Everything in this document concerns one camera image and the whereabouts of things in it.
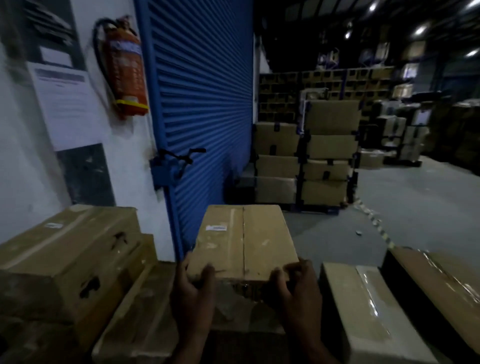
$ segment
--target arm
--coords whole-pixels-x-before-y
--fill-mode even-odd
[[[177,265],[170,295],[172,314],[177,322],[179,342],[168,364],[198,364],[212,326],[215,310],[215,270],[206,266],[202,272],[202,287],[197,289],[187,278],[190,256]]]
[[[339,364],[321,339],[322,294],[311,261],[300,260],[286,265],[293,287],[287,287],[280,269],[272,272],[270,281],[275,293],[274,309],[290,341],[291,351],[310,364]]]

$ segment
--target blue shutter door frame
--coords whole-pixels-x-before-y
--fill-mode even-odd
[[[157,149],[193,154],[165,188],[177,259],[250,158],[253,0],[135,0]]]

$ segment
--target gray floor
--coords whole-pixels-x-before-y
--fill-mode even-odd
[[[480,272],[480,177],[422,160],[421,168],[360,170],[357,196],[378,214],[396,245],[448,251]],[[382,263],[386,243],[354,206],[337,217],[285,213],[285,219],[298,255],[311,259],[317,272],[323,261]]]

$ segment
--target red fire extinguisher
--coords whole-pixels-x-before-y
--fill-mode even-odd
[[[98,39],[101,27],[105,32],[102,49]],[[129,17],[99,19],[93,30],[93,47],[120,116],[145,115],[148,103],[142,47],[137,34],[130,28]]]

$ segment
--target person's left hand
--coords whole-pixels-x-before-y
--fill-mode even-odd
[[[187,278],[190,253],[178,263],[170,295],[172,314],[177,322],[180,341],[206,340],[215,311],[215,269],[207,265],[202,271],[201,288]]]

